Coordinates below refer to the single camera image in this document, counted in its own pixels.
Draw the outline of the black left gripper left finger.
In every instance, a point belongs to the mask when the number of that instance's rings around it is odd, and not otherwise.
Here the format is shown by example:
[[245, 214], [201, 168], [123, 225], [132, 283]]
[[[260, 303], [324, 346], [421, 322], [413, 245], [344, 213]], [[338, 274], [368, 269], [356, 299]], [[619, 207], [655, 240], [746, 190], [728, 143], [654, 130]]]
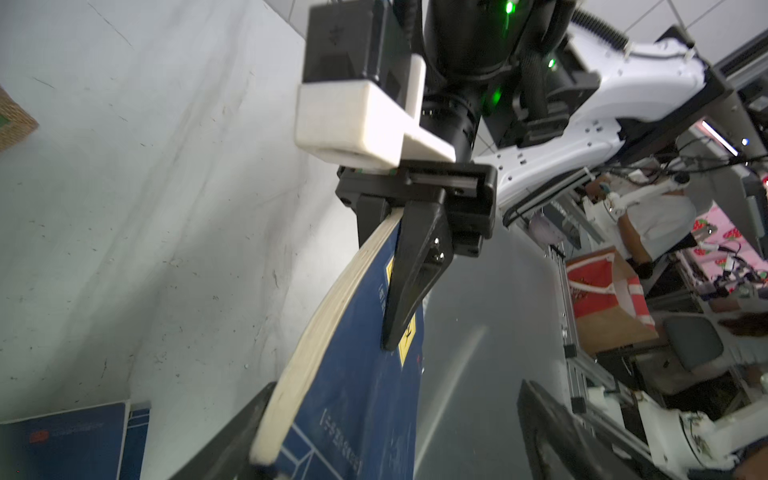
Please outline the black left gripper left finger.
[[275, 387], [268, 383], [171, 479], [269, 479], [249, 452]]

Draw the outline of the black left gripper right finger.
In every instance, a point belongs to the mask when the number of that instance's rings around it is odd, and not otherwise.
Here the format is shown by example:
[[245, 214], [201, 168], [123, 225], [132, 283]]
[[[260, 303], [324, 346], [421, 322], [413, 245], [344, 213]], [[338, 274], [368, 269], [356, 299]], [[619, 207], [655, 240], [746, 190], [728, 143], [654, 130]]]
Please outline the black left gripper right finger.
[[517, 413], [534, 479], [638, 477], [538, 383], [521, 383]]

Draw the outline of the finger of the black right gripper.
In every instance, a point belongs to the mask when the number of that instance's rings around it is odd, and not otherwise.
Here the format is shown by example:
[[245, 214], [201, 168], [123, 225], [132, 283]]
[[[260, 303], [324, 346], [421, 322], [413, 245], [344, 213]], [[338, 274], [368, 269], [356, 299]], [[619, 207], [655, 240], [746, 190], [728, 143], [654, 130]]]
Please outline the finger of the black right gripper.
[[356, 203], [357, 234], [359, 246], [377, 230], [392, 212], [390, 201], [381, 197], [360, 197]]
[[453, 260], [443, 204], [409, 201], [403, 210], [382, 327], [382, 347], [394, 351], [422, 300]]

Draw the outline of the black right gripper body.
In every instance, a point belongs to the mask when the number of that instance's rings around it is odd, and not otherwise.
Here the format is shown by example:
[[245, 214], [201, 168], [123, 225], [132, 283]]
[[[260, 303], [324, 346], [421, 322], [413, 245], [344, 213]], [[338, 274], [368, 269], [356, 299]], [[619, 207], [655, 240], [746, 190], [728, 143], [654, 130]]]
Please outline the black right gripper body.
[[409, 201], [444, 205], [454, 252], [478, 257], [495, 224], [498, 174], [484, 164], [406, 160], [386, 171], [340, 167], [336, 196], [355, 212], [360, 197], [381, 197], [392, 210]]

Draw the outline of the blue book with label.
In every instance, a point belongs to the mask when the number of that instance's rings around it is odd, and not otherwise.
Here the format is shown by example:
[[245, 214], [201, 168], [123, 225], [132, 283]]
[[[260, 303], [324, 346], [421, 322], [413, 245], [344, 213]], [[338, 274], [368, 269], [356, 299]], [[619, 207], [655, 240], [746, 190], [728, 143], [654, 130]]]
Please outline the blue book with label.
[[394, 210], [331, 286], [265, 408], [249, 461], [278, 479], [411, 479], [424, 315], [382, 346], [402, 212]]

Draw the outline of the burlap Christmas canvas bag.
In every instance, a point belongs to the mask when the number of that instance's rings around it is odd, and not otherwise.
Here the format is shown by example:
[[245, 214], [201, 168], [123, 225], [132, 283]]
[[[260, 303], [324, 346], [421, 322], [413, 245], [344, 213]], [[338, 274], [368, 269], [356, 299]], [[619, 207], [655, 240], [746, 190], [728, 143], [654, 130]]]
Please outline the burlap Christmas canvas bag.
[[1, 151], [22, 142], [39, 126], [39, 123], [19, 106], [3, 88], [0, 88], [0, 115]]

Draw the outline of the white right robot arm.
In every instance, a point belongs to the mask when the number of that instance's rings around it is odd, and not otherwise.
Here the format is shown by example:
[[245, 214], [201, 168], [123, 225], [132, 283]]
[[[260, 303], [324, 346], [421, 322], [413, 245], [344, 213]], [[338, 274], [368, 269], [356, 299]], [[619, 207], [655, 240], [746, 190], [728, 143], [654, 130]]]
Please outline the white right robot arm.
[[573, 1], [399, 1], [394, 14], [427, 66], [421, 124], [457, 160], [339, 171], [361, 240], [403, 210], [390, 351], [453, 258], [479, 255], [497, 207], [514, 214], [578, 169], [655, 154], [730, 91], [680, 28], [635, 43]]

